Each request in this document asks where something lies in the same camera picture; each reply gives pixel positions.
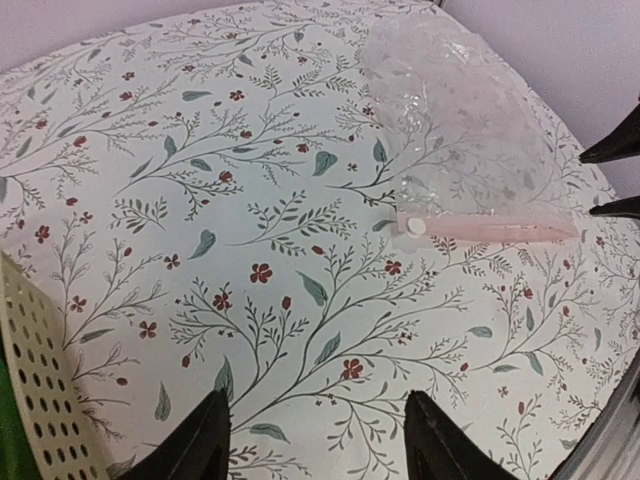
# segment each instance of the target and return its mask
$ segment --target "red flower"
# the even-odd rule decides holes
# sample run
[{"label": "red flower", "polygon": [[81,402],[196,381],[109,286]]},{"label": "red flower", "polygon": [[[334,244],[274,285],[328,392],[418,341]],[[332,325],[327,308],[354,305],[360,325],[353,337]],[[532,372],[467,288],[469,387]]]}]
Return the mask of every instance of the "red flower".
[{"label": "red flower", "polygon": [[213,297],[213,306],[218,310],[228,310],[231,308],[231,304],[229,303],[229,295],[225,292],[222,292],[221,295],[215,295]]},{"label": "red flower", "polygon": [[231,92],[229,94],[229,98],[237,102],[238,100],[242,100],[244,98],[244,93],[242,93],[242,90],[236,90],[235,92]]},{"label": "red flower", "polygon": [[384,267],[384,269],[389,275],[398,275],[400,273],[400,267],[402,267],[402,264],[400,262],[387,260],[387,265]]},{"label": "red flower", "polygon": [[342,378],[345,380],[349,380],[350,378],[360,378],[360,374],[364,367],[360,365],[360,360],[354,358],[353,360],[345,360],[344,363],[344,372],[342,372]]},{"label": "red flower", "polygon": [[73,146],[76,148],[80,148],[82,145],[84,145],[85,143],[87,143],[87,137],[85,137],[84,135],[76,138],[73,141]]},{"label": "red flower", "polygon": [[226,170],[221,172],[218,178],[222,183],[229,183],[233,181],[233,175],[231,174],[231,172],[228,172]]},{"label": "red flower", "polygon": [[78,295],[73,297],[73,301],[71,302],[71,311],[82,313],[84,311],[84,307],[87,305],[87,299],[83,298],[82,300]]},{"label": "red flower", "polygon": [[93,215],[91,215],[89,212],[84,212],[82,214],[82,217],[80,217],[80,221],[86,225],[89,223],[89,220],[91,220],[92,218],[93,218]]},{"label": "red flower", "polygon": [[49,227],[42,225],[36,232],[35,237],[38,239],[38,243],[43,244],[49,238]]},{"label": "red flower", "polygon": [[140,338],[155,338],[155,331],[158,328],[158,325],[156,324],[156,322],[151,322],[151,325],[147,325],[147,322],[143,320],[142,322],[140,322],[140,328],[142,329],[142,331],[140,332]]},{"label": "red flower", "polygon": [[178,254],[174,253],[173,257],[169,257],[169,256],[164,257],[164,263],[167,264],[167,270],[173,270],[174,268],[178,268],[180,266],[180,261],[178,260]]},{"label": "red flower", "polygon": [[253,273],[249,276],[251,283],[267,283],[271,275],[273,275],[273,271],[269,268],[268,263],[263,263],[262,265],[258,265],[257,263],[253,264],[251,267]]}]

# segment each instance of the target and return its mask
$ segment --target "ziplock bag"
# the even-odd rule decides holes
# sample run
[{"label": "ziplock bag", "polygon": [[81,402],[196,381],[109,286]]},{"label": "ziplock bag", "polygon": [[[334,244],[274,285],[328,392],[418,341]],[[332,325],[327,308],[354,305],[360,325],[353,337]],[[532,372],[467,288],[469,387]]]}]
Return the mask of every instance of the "ziplock bag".
[{"label": "ziplock bag", "polygon": [[385,18],[362,52],[393,161],[398,228],[488,242],[577,236],[553,149],[514,73],[440,16]]}]

